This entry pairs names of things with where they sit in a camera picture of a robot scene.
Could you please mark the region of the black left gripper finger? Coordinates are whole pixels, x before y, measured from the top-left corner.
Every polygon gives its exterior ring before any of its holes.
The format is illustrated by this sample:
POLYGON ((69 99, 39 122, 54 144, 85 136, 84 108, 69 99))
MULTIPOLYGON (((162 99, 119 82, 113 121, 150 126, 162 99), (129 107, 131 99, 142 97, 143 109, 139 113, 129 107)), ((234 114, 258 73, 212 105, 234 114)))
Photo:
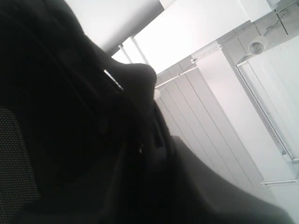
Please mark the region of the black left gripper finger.
POLYGON ((282 208, 225 180, 178 137, 165 141, 171 163, 169 224, 292 224, 282 208))

